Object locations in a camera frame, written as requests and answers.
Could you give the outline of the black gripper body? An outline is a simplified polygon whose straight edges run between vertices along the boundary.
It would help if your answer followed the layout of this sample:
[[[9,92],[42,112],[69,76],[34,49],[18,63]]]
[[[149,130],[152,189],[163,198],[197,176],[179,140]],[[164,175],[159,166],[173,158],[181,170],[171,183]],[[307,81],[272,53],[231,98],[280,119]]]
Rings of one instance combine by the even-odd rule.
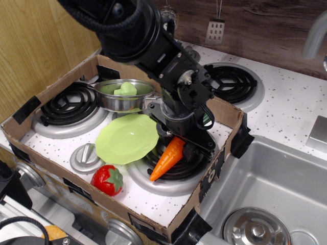
[[[155,120],[156,122],[157,120],[160,120],[168,129],[171,130],[171,133],[179,136],[186,137],[188,134],[193,135],[194,133],[191,130],[195,127],[199,128],[201,132],[207,132],[210,135],[208,131],[214,125],[214,116],[211,113],[207,114],[205,110],[201,108],[196,112],[182,110],[181,114],[178,115],[163,102],[151,102],[147,106],[147,109],[151,119]]]

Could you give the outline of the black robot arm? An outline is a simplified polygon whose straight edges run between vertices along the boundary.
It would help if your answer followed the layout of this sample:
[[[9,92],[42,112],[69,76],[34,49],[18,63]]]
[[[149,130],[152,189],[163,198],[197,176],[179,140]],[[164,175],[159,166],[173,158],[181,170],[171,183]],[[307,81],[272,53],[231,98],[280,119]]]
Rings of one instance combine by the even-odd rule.
[[[151,1],[61,1],[70,16],[96,33],[104,55],[134,65],[161,87],[161,103],[150,115],[172,134],[211,157],[216,148],[203,122],[214,118],[207,101],[218,83],[174,39],[173,21],[164,21]]]

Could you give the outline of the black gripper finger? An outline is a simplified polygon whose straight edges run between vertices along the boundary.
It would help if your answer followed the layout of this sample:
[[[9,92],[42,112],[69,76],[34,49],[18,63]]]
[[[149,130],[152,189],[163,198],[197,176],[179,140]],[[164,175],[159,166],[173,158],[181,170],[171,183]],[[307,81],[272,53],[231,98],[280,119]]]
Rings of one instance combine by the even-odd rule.
[[[202,155],[198,150],[197,146],[191,142],[187,142],[182,149],[182,154],[185,162],[200,162],[202,160]]]
[[[171,130],[166,127],[166,125],[160,121],[156,123],[156,130],[159,136],[171,137]]]

